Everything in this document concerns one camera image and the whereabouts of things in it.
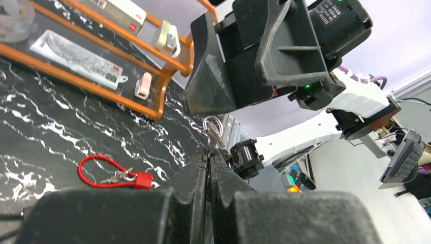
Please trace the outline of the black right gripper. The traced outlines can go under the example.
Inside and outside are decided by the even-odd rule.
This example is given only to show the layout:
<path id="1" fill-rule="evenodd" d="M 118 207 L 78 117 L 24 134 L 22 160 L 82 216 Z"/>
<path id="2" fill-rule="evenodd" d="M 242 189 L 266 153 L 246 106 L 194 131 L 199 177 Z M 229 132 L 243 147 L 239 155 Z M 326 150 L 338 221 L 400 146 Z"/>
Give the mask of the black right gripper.
<path id="1" fill-rule="evenodd" d="M 232 8 L 216 29 L 225 63 L 211 16 L 202 14 L 191 23 L 188 113 L 225 114 L 276 97 L 277 87 L 287 94 L 328 79 L 304 1 L 234 1 Z"/>

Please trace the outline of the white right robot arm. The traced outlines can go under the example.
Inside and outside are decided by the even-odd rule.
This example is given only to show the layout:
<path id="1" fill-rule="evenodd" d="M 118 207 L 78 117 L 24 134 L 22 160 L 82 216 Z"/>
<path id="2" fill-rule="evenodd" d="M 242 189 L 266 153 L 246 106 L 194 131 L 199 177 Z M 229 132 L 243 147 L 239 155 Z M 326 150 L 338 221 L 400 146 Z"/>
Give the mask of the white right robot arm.
<path id="1" fill-rule="evenodd" d="M 227 165 L 248 179 L 281 168 L 334 138 L 359 139 L 384 126 L 398 103 L 370 81 L 341 68 L 373 21 L 359 1 L 234 1 L 219 23 L 203 14 L 191 23 L 194 63 L 184 90 L 187 112 L 204 116 L 206 154 L 218 147 Z M 269 136 L 229 146 L 219 114 L 287 95 L 315 117 Z"/>

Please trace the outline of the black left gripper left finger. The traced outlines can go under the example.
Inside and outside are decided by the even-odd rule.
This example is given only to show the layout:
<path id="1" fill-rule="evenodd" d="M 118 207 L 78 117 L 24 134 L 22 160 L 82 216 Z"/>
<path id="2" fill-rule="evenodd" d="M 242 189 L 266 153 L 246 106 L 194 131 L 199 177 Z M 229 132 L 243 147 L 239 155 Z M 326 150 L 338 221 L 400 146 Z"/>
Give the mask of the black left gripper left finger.
<path id="1" fill-rule="evenodd" d="M 25 215 L 16 243 L 203 243 L 206 152 L 152 190 L 49 193 Z"/>

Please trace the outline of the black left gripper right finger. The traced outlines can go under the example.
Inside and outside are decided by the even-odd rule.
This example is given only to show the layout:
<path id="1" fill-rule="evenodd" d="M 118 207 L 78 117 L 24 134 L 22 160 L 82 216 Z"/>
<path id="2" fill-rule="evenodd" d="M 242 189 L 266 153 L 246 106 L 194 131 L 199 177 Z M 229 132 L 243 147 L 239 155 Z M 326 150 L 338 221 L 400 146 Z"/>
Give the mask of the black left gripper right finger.
<path id="1" fill-rule="evenodd" d="M 215 243 L 381 243 L 347 192 L 258 192 L 219 152 L 209 159 Z"/>

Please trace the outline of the silver brass-lock keys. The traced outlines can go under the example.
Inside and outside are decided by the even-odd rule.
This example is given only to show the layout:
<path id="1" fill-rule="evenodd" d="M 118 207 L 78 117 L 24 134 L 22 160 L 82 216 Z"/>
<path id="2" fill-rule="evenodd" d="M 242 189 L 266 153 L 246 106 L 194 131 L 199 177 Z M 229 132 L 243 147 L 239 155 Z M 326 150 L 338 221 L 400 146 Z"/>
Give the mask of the silver brass-lock keys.
<path id="1" fill-rule="evenodd" d="M 210 158 L 216 146 L 219 149 L 224 149 L 225 144 L 222 139 L 224 127 L 222 122 L 215 116 L 207 116 L 203 120 L 203 128 L 208 137 L 207 143 L 207 157 Z"/>

